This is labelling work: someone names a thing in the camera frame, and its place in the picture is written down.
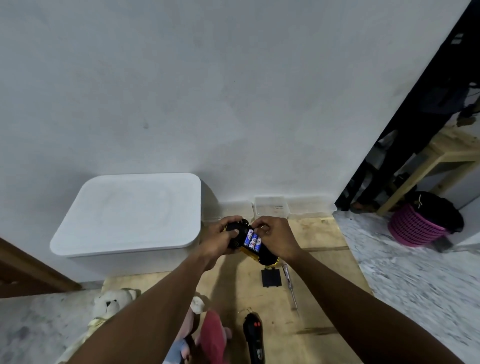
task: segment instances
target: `teddy bear's head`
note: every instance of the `teddy bear's head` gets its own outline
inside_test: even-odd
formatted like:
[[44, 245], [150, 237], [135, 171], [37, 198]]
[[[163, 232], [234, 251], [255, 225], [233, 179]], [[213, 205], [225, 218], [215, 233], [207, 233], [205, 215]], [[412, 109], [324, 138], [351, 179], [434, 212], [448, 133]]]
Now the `teddy bear's head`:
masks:
[[137, 293], [134, 290], [106, 291], [95, 297], [93, 317], [112, 317], [135, 298]]

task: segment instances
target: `wooden table leg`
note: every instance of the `wooden table leg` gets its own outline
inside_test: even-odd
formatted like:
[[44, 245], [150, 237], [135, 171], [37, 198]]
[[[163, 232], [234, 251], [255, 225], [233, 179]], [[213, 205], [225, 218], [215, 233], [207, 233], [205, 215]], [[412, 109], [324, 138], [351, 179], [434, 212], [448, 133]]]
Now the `wooden table leg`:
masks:
[[442, 161], [443, 156], [433, 154], [427, 158], [416, 170], [412, 173], [403, 185], [401, 185], [393, 195], [385, 202], [377, 211], [377, 215], [383, 216], [390, 210], [413, 186], [415, 186], [428, 172], [430, 172], [438, 163]]
[[479, 164], [480, 160], [462, 164], [460, 167], [447, 174], [440, 182], [437, 183], [435, 187], [430, 190], [430, 192], [433, 194], [442, 194], [467, 174], [472, 172]]

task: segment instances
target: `marble floor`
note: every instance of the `marble floor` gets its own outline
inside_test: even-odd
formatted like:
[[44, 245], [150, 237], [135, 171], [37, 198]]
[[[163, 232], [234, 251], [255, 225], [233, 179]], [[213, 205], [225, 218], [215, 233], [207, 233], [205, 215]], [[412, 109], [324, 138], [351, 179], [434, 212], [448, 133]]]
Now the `marble floor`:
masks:
[[[373, 214], [334, 216], [373, 293], [466, 364], [480, 356], [480, 254], [397, 244]], [[99, 290], [0, 300], [0, 363], [54, 363], [91, 318]]]

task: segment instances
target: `person's right arm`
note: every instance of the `person's right arm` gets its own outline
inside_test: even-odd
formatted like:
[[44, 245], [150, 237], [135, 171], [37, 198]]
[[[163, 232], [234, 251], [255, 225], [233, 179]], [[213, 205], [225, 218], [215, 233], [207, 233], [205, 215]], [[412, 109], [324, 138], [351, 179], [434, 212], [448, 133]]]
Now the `person's right arm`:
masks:
[[262, 243], [302, 278], [318, 304], [365, 363], [463, 364], [420, 325], [302, 250], [284, 218], [253, 222]]

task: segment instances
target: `black garbage bag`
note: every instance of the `black garbage bag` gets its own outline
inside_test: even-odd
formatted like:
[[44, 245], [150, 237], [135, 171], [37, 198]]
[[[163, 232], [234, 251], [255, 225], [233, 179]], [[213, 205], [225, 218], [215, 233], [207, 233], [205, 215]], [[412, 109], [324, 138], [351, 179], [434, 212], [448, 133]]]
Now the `black garbage bag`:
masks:
[[464, 227], [463, 217], [446, 198], [425, 191], [415, 191], [406, 195], [415, 212], [429, 222], [445, 228], [450, 234], [461, 232]]

